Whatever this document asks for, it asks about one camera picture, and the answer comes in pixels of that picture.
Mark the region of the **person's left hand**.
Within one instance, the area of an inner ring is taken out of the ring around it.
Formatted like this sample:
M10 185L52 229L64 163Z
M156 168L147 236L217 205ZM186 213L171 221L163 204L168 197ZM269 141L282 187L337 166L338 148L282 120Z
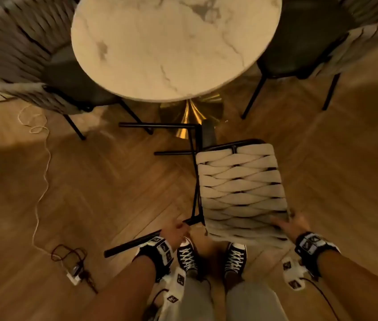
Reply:
M160 231L160 237L164 238L169 243L170 247L172 248L172 252L175 252L183 242L184 238L189 235L189 233L176 232L175 221L180 220L172 220Z

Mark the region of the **person's right hand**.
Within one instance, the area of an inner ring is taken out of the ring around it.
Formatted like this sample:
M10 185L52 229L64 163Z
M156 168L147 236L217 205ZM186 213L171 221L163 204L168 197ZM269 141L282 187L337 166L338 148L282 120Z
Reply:
M290 210L290 212L295 212L296 216L293 220L294 228L290 232L283 232L287 238L293 243L296 244L297 238L307 232L310 232L310 226L307 219L300 212L295 210Z

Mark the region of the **beige woven chair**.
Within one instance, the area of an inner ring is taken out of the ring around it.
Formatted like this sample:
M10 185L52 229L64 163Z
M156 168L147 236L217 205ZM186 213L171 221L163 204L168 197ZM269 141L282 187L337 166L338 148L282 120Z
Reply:
M186 129L190 150L158 151L155 156L191 155L196 184L192 215L184 223L201 223L214 241L262 249L284 249L289 240L270 222L271 216L288 220L277 158L271 144L248 139L217 144L213 122L119 123L122 128Z

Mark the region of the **person's right forearm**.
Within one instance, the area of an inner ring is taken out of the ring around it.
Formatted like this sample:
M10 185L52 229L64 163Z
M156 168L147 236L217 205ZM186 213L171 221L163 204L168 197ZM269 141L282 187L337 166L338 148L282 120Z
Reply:
M322 279L354 321L378 321L378 276L340 253L317 259Z

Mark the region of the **person's left forearm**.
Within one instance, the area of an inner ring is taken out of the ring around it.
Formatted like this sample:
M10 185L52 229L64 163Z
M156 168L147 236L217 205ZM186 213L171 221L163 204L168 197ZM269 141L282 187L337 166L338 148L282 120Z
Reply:
M142 321L155 279L151 259L137 257L94 298L81 321Z

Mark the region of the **black left sneaker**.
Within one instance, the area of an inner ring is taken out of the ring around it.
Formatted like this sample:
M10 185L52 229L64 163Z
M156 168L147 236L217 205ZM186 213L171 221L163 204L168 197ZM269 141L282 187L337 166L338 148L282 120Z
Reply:
M184 237L177 249L177 261L186 275L197 278L200 275L199 256L189 237Z

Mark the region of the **black sneaker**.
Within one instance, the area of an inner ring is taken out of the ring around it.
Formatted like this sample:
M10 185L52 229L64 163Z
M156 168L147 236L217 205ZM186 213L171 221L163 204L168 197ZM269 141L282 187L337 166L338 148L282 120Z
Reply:
M240 243L228 243L225 250L224 278L229 273L241 276L247 263L247 247Z
M186 275L197 278L200 275L199 256L189 237L184 237L177 249L177 261Z

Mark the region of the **black left wrist band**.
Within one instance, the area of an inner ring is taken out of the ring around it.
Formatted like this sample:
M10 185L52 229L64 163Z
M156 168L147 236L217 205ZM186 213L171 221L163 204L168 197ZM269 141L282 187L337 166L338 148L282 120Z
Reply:
M134 259L141 256L148 257L155 266L155 282L159 283L166 275L170 274L173 262L173 249L164 237L155 236L138 247Z

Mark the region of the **black right wrist band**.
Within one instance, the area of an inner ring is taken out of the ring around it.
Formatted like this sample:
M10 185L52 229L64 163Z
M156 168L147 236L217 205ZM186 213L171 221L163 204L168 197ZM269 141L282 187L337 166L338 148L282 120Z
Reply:
M294 251L299 255L308 272L316 278L321 277L317 260L321 253L330 250L341 253L334 243L326 241L313 232L304 232L295 240Z

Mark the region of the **black right sneaker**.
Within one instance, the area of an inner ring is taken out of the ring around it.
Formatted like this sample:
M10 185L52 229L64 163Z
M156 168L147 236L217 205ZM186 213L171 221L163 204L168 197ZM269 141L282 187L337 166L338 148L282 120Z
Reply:
M247 247L240 243L228 243L225 250L224 278L229 273L241 276L247 263Z

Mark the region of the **person's left trouser leg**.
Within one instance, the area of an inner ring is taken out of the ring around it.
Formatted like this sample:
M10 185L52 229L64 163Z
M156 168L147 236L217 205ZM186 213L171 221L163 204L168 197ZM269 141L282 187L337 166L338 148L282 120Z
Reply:
M175 321L214 321L211 286L207 279L187 277Z

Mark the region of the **person's trouser leg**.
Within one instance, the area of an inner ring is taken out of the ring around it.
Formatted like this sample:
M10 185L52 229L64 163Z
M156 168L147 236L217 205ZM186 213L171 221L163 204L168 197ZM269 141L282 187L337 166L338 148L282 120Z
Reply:
M226 294L226 321L289 321L277 294L265 283L243 281Z
M175 321L214 321L211 286L207 279L187 277Z

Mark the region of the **person's right trouser leg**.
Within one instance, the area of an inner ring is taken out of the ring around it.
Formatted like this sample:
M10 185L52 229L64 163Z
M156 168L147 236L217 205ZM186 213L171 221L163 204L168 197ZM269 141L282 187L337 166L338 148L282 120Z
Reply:
M226 321L289 321L277 294L265 283L243 281L226 294Z

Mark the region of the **gold table base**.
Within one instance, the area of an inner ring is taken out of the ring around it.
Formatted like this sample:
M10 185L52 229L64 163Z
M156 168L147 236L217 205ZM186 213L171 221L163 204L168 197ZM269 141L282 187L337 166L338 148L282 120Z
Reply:
M161 123L199 123L209 119L217 126L223 118L224 101L218 92L183 101L161 103Z

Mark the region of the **white power adapter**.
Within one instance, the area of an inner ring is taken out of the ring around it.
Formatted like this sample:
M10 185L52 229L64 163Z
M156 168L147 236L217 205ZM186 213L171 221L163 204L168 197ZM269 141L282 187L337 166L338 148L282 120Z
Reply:
M82 272L83 267L80 264L76 264L72 269L67 271L67 278L70 280L73 286L78 286L82 281Z

